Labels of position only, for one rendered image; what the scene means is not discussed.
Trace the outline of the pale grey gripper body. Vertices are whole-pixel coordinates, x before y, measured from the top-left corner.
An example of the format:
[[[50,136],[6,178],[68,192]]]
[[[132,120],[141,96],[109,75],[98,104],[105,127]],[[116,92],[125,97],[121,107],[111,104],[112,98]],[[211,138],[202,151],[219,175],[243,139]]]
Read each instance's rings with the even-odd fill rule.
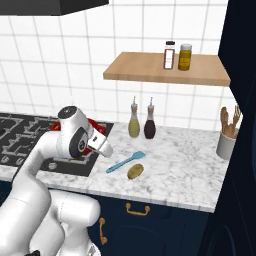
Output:
[[[110,158],[113,153],[113,148],[107,138],[102,134],[94,135],[90,138],[88,140],[88,146],[95,152],[98,152],[107,158]]]

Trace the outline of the red pot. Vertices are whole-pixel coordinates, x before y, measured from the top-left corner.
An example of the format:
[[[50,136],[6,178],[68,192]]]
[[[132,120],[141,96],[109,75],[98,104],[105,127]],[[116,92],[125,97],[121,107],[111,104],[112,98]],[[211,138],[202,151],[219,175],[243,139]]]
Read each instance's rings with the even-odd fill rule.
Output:
[[[88,119],[89,123],[101,134],[105,134],[106,132],[106,127],[98,124],[95,120],[93,119]],[[60,131],[61,130],[61,125],[59,121],[53,122],[50,125],[50,130],[51,131]],[[86,147],[84,151],[82,152],[82,155],[88,155],[91,152],[91,149],[89,147]]]

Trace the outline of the blue spatula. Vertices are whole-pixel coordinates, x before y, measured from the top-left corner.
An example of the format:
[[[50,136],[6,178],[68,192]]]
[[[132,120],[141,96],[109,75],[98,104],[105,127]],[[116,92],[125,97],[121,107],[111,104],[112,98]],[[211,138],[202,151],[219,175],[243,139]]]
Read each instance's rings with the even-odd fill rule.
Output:
[[[120,168],[121,166],[125,165],[126,163],[132,161],[132,160],[136,160],[136,159],[141,159],[143,157],[146,156],[146,153],[142,152],[142,151],[137,151],[137,152],[134,152],[132,154],[131,157],[127,158],[126,160],[123,160],[111,167],[109,167],[107,170],[106,170],[106,173],[111,173],[113,171],[115,171],[116,169]]]

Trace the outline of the brown potato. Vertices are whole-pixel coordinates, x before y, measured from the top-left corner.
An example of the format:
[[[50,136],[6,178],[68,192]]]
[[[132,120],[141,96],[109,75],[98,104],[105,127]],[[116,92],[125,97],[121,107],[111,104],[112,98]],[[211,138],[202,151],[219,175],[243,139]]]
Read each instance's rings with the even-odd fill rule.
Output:
[[[129,179],[135,179],[138,176],[140,176],[143,171],[144,171],[144,167],[142,164],[135,164],[127,172],[127,177]]]

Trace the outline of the white utensil pot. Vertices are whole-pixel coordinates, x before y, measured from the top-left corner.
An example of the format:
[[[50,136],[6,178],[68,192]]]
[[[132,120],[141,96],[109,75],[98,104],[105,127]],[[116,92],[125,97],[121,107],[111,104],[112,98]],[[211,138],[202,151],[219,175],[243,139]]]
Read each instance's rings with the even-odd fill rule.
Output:
[[[231,158],[235,142],[236,140],[234,138],[227,137],[223,132],[220,132],[216,154],[223,160],[229,160]]]

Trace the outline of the yellow oil bottle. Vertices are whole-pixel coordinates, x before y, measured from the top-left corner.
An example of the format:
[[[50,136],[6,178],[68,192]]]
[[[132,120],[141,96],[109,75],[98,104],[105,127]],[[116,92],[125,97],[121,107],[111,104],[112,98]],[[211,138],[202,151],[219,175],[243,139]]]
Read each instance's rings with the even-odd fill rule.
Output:
[[[137,104],[133,102],[131,104],[131,118],[128,125],[128,132],[132,138],[136,138],[140,133],[140,124],[137,117]]]

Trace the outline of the dark vinegar bottle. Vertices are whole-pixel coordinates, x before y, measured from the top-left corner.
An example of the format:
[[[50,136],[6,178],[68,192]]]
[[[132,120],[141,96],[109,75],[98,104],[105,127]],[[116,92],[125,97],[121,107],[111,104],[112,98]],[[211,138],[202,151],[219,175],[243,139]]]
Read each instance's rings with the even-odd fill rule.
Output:
[[[144,125],[144,135],[146,139],[153,139],[156,133],[156,126],[154,122],[154,105],[150,103],[148,105],[147,120]]]

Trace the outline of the dark navy drawer front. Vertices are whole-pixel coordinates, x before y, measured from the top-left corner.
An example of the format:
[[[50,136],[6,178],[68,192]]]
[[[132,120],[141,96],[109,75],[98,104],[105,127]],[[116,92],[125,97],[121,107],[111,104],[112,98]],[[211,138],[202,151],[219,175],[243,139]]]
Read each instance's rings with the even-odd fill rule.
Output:
[[[102,207],[101,216],[105,219],[107,225],[112,226],[149,225],[158,221],[174,224],[198,223],[199,225],[204,225],[208,219],[208,213],[201,211],[104,196],[98,196],[97,200]],[[147,216],[130,215],[125,208],[127,202],[149,205],[150,212]]]

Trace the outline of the dark navy cupboard door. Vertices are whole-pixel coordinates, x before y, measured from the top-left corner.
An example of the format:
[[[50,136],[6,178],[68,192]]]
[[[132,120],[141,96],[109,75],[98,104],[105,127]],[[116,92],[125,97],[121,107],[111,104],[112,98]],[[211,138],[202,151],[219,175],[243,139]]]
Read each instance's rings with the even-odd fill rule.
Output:
[[[105,221],[108,241],[102,246],[99,226],[90,227],[89,235],[102,256],[198,256],[204,232],[198,223],[112,226]]]

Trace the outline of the spice jar with black lid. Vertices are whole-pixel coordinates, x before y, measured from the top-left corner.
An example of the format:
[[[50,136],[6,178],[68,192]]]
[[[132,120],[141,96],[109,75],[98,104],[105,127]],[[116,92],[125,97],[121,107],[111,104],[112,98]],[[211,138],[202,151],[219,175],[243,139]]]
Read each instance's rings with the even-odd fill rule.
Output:
[[[174,56],[175,56],[175,42],[167,41],[165,44],[164,64],[163,64],[163,67],[165,69],[169,69],[169,70],[173,69]]]

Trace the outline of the yellow jar with grey lid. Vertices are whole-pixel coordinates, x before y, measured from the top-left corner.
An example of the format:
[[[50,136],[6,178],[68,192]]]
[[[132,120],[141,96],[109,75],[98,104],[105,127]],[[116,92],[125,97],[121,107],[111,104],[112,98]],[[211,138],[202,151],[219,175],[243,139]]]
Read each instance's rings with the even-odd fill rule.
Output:
[[[181,71],[187,71],[190,68],[192,56],[192,45],[182,44],[180,46],[178,69]]]

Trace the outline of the wooden spoon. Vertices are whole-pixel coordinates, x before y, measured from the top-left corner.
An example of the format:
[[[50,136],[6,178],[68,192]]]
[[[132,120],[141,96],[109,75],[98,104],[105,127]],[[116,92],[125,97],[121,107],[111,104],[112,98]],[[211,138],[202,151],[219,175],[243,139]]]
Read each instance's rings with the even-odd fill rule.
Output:
[[[225,131],[225,128],[228,125],[228,112],[226,107],[221,108],[220,121],[221,121],[222,131]]]

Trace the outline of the wooden fork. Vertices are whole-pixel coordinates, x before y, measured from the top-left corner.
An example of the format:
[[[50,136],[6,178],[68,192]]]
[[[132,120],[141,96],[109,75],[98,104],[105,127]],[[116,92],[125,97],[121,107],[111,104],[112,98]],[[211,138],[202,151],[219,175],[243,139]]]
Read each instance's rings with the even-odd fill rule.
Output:
[[[235,130],[236,130],[236,125],[240,119],[241,116],[241,110],[239,108],[239,105],[237,104],[235,106],[235,111],[234,111],[234,115],[233,115],[233,122],[232,122],[232,128],[233,128],[233,138],[235,138]]]

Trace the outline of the dark navy tall cabinet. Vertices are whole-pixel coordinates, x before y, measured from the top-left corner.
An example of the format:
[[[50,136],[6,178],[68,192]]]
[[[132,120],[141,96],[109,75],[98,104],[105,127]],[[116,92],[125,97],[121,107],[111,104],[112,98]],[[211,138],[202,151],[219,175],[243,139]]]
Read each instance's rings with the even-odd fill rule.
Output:
[[[256,256],[256,0],[229,0],[218,55],[243,120],[198,256]]]

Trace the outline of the black range hood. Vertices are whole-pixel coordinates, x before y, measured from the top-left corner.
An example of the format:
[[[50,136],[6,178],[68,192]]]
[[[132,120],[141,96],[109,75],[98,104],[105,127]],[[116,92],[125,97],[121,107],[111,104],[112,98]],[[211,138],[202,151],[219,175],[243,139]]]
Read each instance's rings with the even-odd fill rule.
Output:
[[[0,0],[0,15],[62,16],[108,4],[109,0]]]

